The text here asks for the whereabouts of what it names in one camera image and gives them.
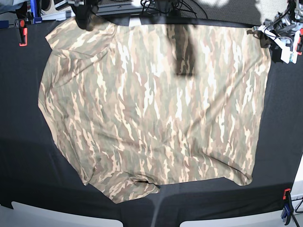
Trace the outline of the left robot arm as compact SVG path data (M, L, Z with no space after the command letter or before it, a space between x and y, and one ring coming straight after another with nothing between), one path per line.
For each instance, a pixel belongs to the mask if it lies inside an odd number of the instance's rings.
M289 0L287 8L277 13L274 19L266 19L263 25L255 28L262 48L272 44L281 50L280 60L284 63L297 63L303 54L303 2Z

